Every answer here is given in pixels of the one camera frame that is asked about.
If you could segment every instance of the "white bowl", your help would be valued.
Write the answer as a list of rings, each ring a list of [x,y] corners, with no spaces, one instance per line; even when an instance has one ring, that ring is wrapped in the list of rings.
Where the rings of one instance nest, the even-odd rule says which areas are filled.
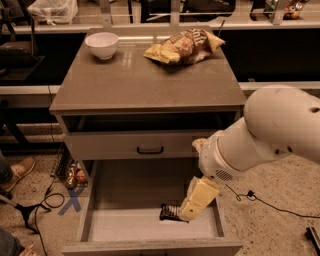
[[[109,32],[92,34],[85,39],[90,52],[102,60],[112,58],[118,46],[118,36]]]

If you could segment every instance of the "black cable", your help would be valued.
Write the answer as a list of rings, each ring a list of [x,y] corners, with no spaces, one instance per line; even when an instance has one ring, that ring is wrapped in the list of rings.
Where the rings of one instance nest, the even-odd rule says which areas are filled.
[[[51,209],[59,208],[61,205],[64,204],[64,201],[65,201],[65,197],[64,197],[64,195],[61,194],[61,193],[49,194],[53,182],[54,182],[54,178],[52,179],[51,184],[50,184],[49,187],[47,188],[43,200],[42,200],[42,201],[40,202],[40,204],[35,208],[35,212],[34,212],[34,225],[35,225],[35,229],[37,230],[38,235],[39,235],[39,237],[40,237],[41,246],[42,246],[42,249],[43,249],[43,252],[44,252],[44,255],[45,255],[45,256],[47,256],[48,254],[47,254],[47,251],[46,251],[46,249],[45,249],[45,245],[44,245],[44,241],[43,241],[43,238],[42,238],[42,234],[41,234],[41,232],[40,232],[40,230],[39,230],[39,227],[38,227],[38,224],[37,224],[37,212],[38,212],[38,209],[39,209],[39,207],[40,207],[40,205],[41,205],[42,203],[45,203],[45,204],[46,204],[49,208],[51,208]],[[60,197],[62,198],[62,202],[61,202],[60,204],[58,204],[58,205],[49,204],[49,203],[47,202],[47,199],[49,199],[50,197],[53,197],[53,196],[60,196]]]
[[[290,213],[290,214],[293,214],[293,215],[296,215],[298,217],[301,217],[301,218],[313,218],[313,219],[320,219],[320,216],[312,216],[312,215],[303,215],[303,214],[299,214],[299,213],[296,213],[296,212],[292,212],[292,211],[289,211],[289,210],[284,210],[284,209],[280,209],[270,203],[267,203],[266,201],[258,198],[255,193],[252,191],[252,190],[249,190],[248,193],[245,195],[245,194],[238,194],[236,193],[229,185],[226,185],[235,195],[236,195],[236,199],[238,201],[241,201],[241,197],[246,197],[247,199],[249,199],[250,201],[259,201],[277,211],[280,211],[280,212],[286,212],[286,213]]]

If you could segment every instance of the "cabinet top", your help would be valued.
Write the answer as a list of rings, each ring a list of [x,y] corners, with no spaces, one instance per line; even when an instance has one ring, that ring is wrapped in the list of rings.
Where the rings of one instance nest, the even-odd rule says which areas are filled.
[[[109,29],[118,34],[112,59],[91,55],[83,43],[57,93],[53,114],[210,111],[244,105],[221,49],[189,66],[167,66],[143,56],[152,43],[176,31]]]

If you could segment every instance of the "person's foot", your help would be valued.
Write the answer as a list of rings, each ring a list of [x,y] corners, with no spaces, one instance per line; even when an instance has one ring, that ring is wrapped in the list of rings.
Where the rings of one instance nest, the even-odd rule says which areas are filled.
[[[13,176],[10,181],[0,184],[0,190],[5,192],[12,190],[19,180],[33,170],[35,163],[36,162],[32,157],[28,157],[21,162],[12,165],[11,170],[13,172]]]

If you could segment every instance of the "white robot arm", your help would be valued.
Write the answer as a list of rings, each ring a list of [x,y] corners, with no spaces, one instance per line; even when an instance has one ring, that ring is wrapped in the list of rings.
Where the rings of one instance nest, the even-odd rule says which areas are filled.
[[[244,117],[193,146],[204,177],[189,186],[178,212],[185,221],[217,196],[219,183],[241,178],[251,167],[289,154],[320,163],[320,100],[290,86],[263,87],[248,98]]]

